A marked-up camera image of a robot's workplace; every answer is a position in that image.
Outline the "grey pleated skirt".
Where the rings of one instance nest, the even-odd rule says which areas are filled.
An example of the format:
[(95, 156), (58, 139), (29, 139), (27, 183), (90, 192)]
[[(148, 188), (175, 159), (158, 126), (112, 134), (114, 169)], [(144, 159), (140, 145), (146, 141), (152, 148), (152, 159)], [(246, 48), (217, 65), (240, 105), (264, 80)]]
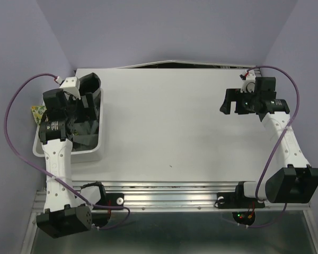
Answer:
[(97, 120), (74, 124), (73, 152), (94, 149), (98, 144), (99, 123)]

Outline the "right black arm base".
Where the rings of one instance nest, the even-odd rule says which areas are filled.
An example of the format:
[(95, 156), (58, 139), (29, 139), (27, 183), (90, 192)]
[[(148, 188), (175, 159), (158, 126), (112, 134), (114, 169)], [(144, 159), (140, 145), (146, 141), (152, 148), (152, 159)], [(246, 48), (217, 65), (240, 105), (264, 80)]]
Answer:
[(219, 209), (235, 209), (233, 219), (236, 223), (251, 226), (255, 222), (255, 210), (265, 208), (264, 203), (259, 203), (254, 198), (238, 196), (234, 192), (217, 193), (215, 207)]

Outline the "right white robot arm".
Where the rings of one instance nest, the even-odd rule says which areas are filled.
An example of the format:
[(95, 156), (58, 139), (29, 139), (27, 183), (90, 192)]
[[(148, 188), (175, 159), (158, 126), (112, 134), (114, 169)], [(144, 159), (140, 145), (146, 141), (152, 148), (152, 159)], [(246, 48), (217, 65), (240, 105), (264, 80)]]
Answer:
[(272, 143), (276, 172), (267, 180), (241, 182), (233, 194), (238, 206), (252, 199), (270, 203), (309, 203), (318, 187), (318, 168), (312, 167), (303, 155), (291, 123), (290, 110), (284, 99), (278, 99), (274, 77), (248, 76), (241, 88), (228, 88), (220, 111), (229, 115), (234, 102), (238, 115), (256, 114)]

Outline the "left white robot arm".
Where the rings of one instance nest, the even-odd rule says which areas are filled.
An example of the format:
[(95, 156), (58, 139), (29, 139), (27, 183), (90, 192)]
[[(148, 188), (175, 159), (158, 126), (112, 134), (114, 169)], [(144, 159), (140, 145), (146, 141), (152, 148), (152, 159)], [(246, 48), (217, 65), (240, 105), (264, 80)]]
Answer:
[(47, 180), (37, 226), (52, 238), (90, 230), (91, 208), (72, 192), (73, 163), (94, 162), (103, 153), (103, 90), (97, 74), (69, 77), (43, 93), (46, 107), (38, 137)]

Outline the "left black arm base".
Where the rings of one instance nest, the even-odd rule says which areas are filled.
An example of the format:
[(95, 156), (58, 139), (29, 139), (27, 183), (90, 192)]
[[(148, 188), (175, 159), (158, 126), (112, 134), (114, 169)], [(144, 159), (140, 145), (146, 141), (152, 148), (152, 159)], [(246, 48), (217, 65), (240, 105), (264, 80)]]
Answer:
[[(101, 206), (123, 206), (123, 193), (106, 193), (105, 187), (101, 182), (88, 183), (80, 187), (80, 194), (88, 199), (94, 205)], [(92, 213), (92, 223), (98, 227), (108, 227), (109, 222), (112, 222), (112, 211), (102, 210), (92, 207), (92, 210), (103, 211), (103, 213)]]

